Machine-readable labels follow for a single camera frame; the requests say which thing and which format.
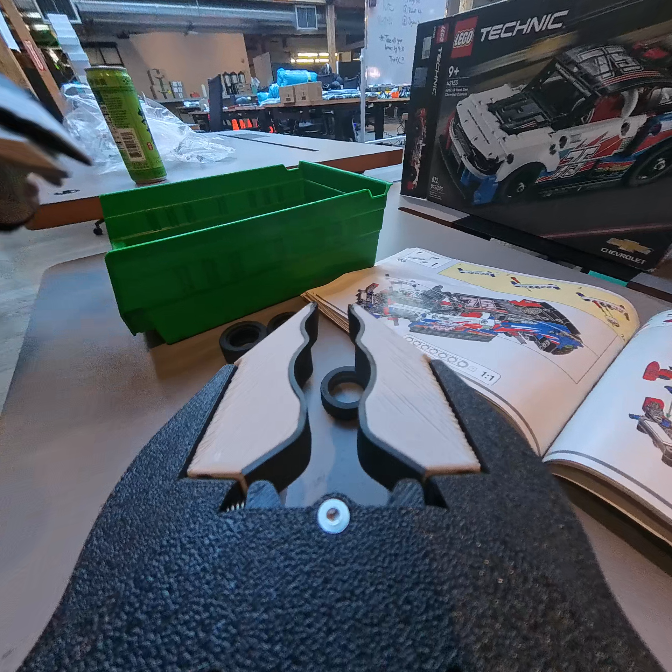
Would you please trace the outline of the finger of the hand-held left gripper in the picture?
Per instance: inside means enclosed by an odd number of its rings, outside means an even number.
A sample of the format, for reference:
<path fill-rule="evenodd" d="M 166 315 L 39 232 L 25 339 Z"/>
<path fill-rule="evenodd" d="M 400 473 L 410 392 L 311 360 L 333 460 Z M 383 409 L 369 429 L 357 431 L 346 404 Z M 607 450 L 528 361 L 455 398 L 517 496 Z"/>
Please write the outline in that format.
<path fill-rule="evenodd" d="M 4 75 L 1 75 L 1 127 L 55 155 L 67 156 L 84 165 L 93 164 L 62 123 L 35 96 Z"/>
<path fill-rule="evenodd" d="M 69 177 L 57 159 L 29 139 L 4 129 L 1 129 L 1 163 L 26 174 L 39 175 L 56 185 Z"/>

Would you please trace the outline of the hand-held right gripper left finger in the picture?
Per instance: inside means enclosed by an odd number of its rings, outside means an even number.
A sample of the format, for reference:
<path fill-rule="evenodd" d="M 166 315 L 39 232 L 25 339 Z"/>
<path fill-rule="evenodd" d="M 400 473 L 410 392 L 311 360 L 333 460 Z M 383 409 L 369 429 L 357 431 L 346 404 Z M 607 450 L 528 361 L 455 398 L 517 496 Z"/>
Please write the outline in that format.
<path fill-rule="evenodd" d="M 303 388 L 313 373 L 319 312 L 307 304 L 240 357 L 186 466 L 192 479 L 289 487 L 311 457 Z"/>

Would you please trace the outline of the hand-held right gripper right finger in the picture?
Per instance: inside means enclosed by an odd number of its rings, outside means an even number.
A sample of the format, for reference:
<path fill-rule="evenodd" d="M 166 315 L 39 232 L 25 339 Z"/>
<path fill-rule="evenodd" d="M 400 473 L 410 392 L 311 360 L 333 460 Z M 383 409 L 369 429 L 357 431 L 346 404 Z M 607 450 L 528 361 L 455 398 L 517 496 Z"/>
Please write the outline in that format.
<path fill-rule="evenodd" d="M 364 390 L 357 457 L 392 491 L 399 481 L 479 474 L 481 463 L 431 367 L 431 359 L 361 306 L 349 307 L 349 336 Z"/>

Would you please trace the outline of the toy car instruction booklet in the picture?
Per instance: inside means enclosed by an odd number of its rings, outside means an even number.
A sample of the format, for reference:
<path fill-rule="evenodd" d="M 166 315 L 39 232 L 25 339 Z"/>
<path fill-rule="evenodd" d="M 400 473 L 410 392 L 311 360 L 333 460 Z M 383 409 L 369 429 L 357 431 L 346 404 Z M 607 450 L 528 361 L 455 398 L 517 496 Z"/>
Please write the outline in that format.
<path fill-rule="evenodd" d="M 671 311 L 409 248 L 302 293 L 359 305 L 492 402 L 550 470 L 671 544 Z"/>

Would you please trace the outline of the green plastic bin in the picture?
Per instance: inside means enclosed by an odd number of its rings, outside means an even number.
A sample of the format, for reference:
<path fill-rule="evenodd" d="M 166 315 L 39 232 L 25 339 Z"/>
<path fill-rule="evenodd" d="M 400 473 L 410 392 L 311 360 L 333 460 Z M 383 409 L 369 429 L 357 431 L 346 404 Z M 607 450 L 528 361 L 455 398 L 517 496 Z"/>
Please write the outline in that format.
<path fill-rule="evenodd" d="M 176 343 L 371 267 L 390 188 L 299 162 L 102 195 L 122 321 Z"/>

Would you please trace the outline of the green drink can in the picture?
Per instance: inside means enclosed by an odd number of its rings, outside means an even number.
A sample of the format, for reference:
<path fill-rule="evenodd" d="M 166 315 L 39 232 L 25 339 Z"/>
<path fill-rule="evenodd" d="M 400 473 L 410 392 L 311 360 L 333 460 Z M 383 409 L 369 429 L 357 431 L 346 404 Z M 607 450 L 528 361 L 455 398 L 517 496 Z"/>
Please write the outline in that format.
<path fill-rule="evenodd" d="M 163 160 L 127 70 L 90 66 L 85 73 L 130 178 L 139 186 L 166 180 Z"/>

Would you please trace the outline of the clear plastic bag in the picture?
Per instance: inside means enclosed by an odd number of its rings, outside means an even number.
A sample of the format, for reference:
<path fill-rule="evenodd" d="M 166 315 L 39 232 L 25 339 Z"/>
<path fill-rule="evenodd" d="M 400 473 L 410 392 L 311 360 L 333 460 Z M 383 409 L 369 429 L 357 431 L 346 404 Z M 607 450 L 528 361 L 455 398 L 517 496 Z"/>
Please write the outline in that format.
<path fill-rule="evenodd" d="M 62 87 L 66 102 L 64 127 L 93 160 L 96 174 L 124 172 L 120 151 L 104 121 L 103 113 L 88 85 L 74 82 Z M 180 121 L 166 107 L 139 98 L 148 127 L 164 165 L 211 164 L 228 159 L 234 149 L 214 133 L 200 133 Z"/>

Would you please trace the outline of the toy car set box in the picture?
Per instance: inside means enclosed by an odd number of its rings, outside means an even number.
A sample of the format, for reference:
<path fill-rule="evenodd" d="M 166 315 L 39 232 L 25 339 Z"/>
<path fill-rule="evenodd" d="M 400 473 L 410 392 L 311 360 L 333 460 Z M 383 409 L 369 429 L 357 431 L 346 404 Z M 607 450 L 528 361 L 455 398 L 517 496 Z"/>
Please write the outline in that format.
<path fill-rule="evenodd" d="M 640 270 L 671 246 L 671 2 L 418 25 L 400 192 Z"/>

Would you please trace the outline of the long wooden workbench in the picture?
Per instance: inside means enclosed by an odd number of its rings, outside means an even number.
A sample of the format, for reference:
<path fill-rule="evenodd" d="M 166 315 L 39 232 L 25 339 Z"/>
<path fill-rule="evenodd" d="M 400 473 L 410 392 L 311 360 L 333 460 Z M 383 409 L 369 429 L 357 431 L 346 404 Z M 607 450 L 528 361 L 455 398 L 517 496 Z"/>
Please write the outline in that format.
<path fill-rule="evenodd" d="M 220 122 L 212 121 L 210 113 L 195 103 L 185 103 L 179 112 L 203 132 L 250 131 L 350 142 L 359 141 L 363 131 L 364 142 L 382 142 L 404 135 L 409 102 L 408 96 L 368 96 L 364 121 L 359 97 L 223 107 Z"/>

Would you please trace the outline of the whiteboard on stand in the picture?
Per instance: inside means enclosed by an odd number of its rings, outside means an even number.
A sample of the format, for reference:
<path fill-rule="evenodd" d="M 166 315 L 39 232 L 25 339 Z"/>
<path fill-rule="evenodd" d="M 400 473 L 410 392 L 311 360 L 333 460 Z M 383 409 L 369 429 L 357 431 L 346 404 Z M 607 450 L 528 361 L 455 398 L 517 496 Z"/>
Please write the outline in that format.
<path fill-rule="evenodd" d="M 449 1 L 365 1 L 364 47 L 360 52 L 358 140 L 365 142 L 366 115 L 372 116 L 374 140 L 384 137 L 384 114 L 407 111 L 415 73 L 417 29 L 444 23 Z"/>

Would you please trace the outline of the metal air duct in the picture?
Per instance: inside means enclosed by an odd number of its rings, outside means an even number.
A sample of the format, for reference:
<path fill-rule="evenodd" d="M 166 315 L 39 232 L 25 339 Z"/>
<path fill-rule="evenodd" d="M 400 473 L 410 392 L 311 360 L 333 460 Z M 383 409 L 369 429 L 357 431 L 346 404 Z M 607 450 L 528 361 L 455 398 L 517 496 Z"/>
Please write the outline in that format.
<path fill-rule="evenodd" d="M 269 35 L 320 34 L 327 28 L 323 3 L 285 1 L 73 1 L 82 22 L 99 32 L 229 32 Z M 296 29 L 295 5 L 315 5 L 318 29 Z"/>

